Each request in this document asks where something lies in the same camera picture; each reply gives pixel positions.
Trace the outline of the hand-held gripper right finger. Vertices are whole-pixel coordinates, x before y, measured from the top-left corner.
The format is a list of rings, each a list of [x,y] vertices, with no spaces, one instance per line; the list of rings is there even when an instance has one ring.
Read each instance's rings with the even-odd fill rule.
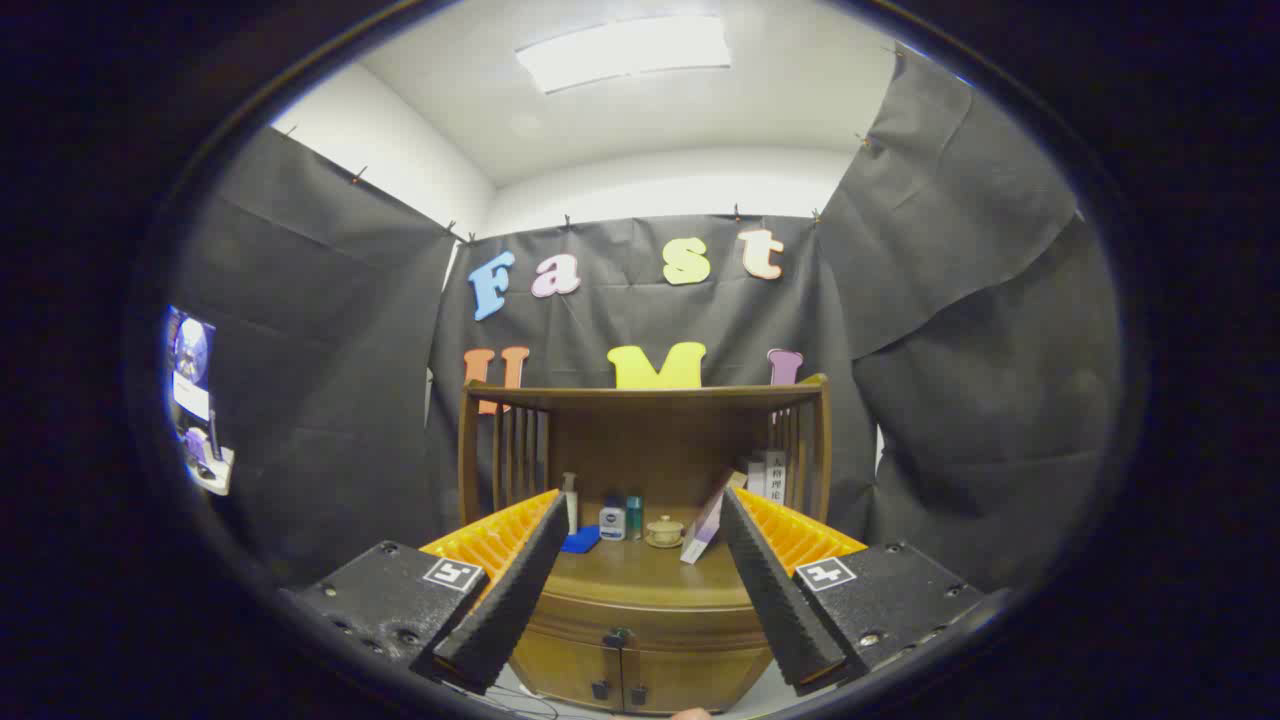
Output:
[[[855,682],[987,624],[1001,609],[914,546],[864,544],[740,488],[719,530],[785,682],[799,696]]]

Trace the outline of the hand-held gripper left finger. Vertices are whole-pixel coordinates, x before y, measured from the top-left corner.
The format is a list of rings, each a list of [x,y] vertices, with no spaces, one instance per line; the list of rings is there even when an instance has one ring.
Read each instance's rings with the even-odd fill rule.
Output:
[[[292,600],[360,650],[476,694],[495,684],[570,530],[550,489],[424,547],[384,539]]]

